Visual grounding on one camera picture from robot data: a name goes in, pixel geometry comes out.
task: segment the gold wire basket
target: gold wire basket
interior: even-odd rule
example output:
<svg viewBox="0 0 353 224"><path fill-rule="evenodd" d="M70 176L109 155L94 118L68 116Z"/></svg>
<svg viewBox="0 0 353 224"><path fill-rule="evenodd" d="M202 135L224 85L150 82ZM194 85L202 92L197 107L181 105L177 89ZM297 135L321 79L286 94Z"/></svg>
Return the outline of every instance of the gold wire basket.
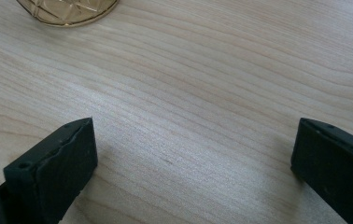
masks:
<svg viewBox="0 0 353 224"><path fill-rule="evenodd" d="M17 0L34 18L51 26L78 26L97 21L119 0Z"/></svg>

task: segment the gold metal object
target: gold metal object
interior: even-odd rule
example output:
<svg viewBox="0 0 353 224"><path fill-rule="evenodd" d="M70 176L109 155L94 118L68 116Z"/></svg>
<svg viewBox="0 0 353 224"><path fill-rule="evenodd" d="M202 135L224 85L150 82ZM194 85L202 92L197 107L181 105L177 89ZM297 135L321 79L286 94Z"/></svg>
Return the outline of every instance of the gold metal object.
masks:
<svg viewBox="0 0 353 224"><path fill-rule="evenodd" d="M33 17L51 26L78 26L97 21L119 0L17 0Z"/></svg>

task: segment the light wood surface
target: light wood surface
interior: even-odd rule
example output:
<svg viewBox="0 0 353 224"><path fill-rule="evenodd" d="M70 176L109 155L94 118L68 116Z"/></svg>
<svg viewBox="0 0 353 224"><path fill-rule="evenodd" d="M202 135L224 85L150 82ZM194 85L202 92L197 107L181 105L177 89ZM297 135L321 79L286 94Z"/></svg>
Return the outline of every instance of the light wood surface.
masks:
<svg viewBox="0 0 353 224"><path fill-rule="evenodd" d="M61 223L344 223L290 171L299 118L353 133L353 1L122 0L78 28L0 0L2 169L93 117Z"/></svg>

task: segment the black object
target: black object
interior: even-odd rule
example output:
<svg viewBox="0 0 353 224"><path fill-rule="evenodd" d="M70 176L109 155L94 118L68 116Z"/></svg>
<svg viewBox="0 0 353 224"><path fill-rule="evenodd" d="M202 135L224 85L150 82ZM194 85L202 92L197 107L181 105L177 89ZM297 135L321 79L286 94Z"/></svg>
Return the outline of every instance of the black object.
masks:
<svg viewBox="0 0 353 224"><path fill-rule="evenodd" d="M92 119L65 124L5 167L0 224L58 223L97 163Z"/></svg>
<svg viewBox="0 0 353 224"><path fill-rule="evenodd" d="M291 163L297 176L353 223L353 135L327 123L301 119Z"/></svg>

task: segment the wooden table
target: wooden table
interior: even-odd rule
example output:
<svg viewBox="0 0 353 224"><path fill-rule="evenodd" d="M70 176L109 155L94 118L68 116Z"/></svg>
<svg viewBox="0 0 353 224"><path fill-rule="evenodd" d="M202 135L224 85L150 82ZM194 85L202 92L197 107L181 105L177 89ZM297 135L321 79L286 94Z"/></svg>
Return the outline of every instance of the wooden table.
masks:
<svg viewBox="0 0 353 224"><path fill-rule="evenodd" d="M2 168L93 117L61 223L343 223L290 171L299 118L353 133L353 1L122 0L78 28L0 0Z"/></svg>

